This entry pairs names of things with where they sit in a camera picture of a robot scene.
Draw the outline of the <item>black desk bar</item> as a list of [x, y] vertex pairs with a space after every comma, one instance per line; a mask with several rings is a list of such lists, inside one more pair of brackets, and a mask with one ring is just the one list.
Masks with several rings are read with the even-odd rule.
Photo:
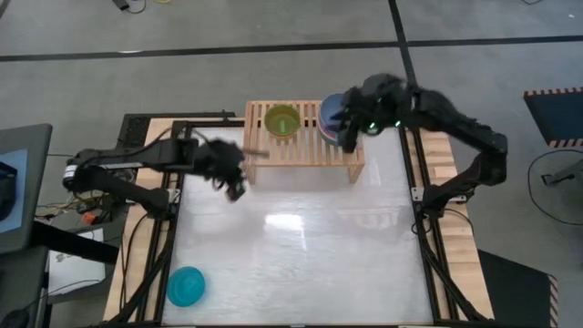
[[115, 264], [118, 258], [118, 247], [37, 221], [33, 223], [30, 242], [35, 246], [46, 246], [51, 251], [60, 251], [105, 264]]

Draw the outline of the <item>white paper sheet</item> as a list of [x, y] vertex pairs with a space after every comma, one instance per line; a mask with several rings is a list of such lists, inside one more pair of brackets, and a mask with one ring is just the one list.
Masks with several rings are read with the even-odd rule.
[[48, 255], [48, 294], [59, 295], [91, 286], [106, 279], [106, 265], [61, 251]]

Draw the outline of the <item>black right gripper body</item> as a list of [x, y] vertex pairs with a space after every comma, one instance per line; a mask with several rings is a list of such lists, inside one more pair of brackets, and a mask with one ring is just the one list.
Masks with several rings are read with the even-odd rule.
[[345, 134], [370, 136], [412, 122], [413, 85], [390, 74], [377, 74], [344, 93]]

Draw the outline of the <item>grey monitor with blue screen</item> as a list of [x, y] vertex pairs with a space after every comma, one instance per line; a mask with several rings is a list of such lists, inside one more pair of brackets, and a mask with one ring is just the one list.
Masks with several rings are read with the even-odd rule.
[[0, 220], [0, 254], [30, 243], [52, 130], [48, 123], [0, 130], [0, 161], [17, 170], [15, 206]]

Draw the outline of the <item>grey floor stand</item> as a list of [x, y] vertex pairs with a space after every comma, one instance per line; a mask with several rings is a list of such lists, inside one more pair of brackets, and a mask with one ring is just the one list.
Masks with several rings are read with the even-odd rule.
[[557, 186], [563, 181], [572, 179], [583, 186], [583, 159], [554, 174], [542, 175], [541, 179], [546, 186]]

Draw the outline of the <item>black power adapter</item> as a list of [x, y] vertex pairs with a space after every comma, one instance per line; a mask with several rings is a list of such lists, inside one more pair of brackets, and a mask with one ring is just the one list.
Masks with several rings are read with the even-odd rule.
[[[147, 0], [112, 0], [112, 2], [120, 11], [132, 15], [141, 14], [147, 8]], [[132, 5], [131, 2], [140, 2], [141, 7], [137, 8], [135, 5]]]

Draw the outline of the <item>blue bowl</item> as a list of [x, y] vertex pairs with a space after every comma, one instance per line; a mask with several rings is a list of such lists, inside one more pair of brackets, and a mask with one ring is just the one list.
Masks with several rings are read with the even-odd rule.
[[343, 107], [343, 94], [336, 93], [328, 96], [322, 103], [318, 114], [318, 123], [321, 122], [334, 131], [339, 131], [340, 126], [334, 121], [334, 114]]

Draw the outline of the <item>black floor mat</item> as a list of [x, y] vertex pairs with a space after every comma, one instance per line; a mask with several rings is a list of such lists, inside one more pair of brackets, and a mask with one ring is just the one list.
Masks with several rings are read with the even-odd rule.
[[478, 255], [498, 323], [558, 328], [555, 276], [486, 251], [478, 251]]

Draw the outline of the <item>blue mat with striped edge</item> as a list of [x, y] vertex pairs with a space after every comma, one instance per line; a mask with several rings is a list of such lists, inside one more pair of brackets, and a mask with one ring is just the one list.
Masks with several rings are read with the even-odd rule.
[[525, 91], [523, 99], [551, 148], [583, 147], [583, 87]]

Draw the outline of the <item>cyan translucent bowl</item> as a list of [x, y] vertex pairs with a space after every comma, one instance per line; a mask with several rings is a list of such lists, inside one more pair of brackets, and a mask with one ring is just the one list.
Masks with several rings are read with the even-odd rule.
[[167, 297], [178, 307], [189, 307], [198, 302], [206, 290], [202, 272], [191, 266], [175, 270], [168, 279]]

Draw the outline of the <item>black perforated panel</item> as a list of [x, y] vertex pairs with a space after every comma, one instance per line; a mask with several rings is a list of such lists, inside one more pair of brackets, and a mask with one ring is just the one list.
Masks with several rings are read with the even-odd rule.
[[237, 117], [234, 112], [220, 110], [200, 113], [156, 113], [156, 114], [126, 114], [118, 134], [117, 148], [136, 148], [146, 143], [149, 125], [156, 119], [188, 120], [195, 122], [200, 128], [242, 128], [244, 118]]

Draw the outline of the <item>wooden slatted shelf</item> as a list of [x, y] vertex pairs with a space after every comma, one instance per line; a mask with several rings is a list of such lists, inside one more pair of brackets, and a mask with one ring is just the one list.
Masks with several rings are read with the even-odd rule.
[[[289, 137], [279, 137], [268, 130], [269, 112], [285, 106], [299, 119], [298, 129]], [[253, 100], [246, 104], [243, 147], [267, 152], [265, 157], [247, 157], [244, 168], [249, 183], [256, 182], [259, 168], [346, 168], [348, 179], [355, 183], [365, 165], [363, 146], [352, 154], [329, 145], [320, 135], [317, 100], [267, 101]]]

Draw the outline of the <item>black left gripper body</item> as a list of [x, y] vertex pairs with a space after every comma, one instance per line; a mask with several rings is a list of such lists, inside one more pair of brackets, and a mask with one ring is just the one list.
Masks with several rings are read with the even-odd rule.
[[234, 143], [213, 139], [195, 150], [195, 174], [220, 182], [242, 182], [240, 164], [245, 160]]

